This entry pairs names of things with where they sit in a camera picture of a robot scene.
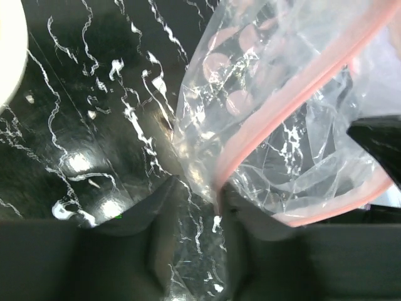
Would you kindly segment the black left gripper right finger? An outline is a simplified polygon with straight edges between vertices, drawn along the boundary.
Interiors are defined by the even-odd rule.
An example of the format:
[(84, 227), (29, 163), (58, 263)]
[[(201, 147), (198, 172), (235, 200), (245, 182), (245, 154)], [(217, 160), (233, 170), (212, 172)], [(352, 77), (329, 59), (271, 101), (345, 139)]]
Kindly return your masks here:
[(232, 186), (219, 195), (231, 300), (399, 300), (400, 224), (358, 210), (291, 227)]

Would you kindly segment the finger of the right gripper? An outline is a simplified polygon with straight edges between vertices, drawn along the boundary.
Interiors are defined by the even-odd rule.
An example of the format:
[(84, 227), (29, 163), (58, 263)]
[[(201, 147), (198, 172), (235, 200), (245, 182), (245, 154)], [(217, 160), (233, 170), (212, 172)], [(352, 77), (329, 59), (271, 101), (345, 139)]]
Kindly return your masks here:
[(400, 116), (362, 117), (353, 121), (346, 132), (400, 187)]

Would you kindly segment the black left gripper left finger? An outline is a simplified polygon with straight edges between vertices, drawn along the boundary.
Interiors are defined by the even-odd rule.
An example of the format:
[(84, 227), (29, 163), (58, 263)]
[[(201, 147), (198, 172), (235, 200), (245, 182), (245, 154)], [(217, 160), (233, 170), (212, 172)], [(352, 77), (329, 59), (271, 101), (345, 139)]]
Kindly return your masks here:
[(52, 219), (1, 223), (2, 300), (161, 300), (174, 255), (179, 180), (94, 228)]

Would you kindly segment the clear pink-dotted zip bag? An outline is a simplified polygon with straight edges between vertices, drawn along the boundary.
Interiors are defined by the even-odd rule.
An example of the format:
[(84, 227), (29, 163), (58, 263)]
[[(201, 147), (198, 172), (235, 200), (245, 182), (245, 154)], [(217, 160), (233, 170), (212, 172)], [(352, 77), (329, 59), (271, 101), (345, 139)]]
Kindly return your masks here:
[(221, 1), (181, 84), (173, 145), (190, 188), (225, 184), (291, 226), (362, 207), (392, 180), (347, 135), (400, 112), (399, 1)]

